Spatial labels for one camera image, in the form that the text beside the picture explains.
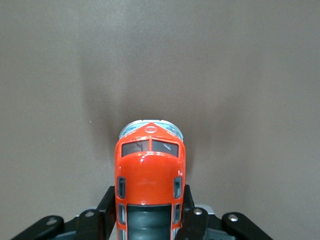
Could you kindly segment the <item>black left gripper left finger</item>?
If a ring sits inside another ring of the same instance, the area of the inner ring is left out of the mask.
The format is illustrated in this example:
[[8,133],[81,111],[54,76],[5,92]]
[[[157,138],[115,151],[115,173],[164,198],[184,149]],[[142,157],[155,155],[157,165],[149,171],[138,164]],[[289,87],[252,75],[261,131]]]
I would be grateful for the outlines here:
[[96,209],[85,210],[79,215],[74,239],[108,240],[115,222],[115,187],[110,186]]

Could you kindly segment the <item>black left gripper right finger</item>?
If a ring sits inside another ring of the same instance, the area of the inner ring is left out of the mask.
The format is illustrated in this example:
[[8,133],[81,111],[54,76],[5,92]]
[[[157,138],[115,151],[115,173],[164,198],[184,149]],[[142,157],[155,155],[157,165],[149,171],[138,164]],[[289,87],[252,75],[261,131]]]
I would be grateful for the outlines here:
[[185,185],[182,204],[182,224],[175,240],[204,240],[208,225],[208,213],[196,207],[189,185]]

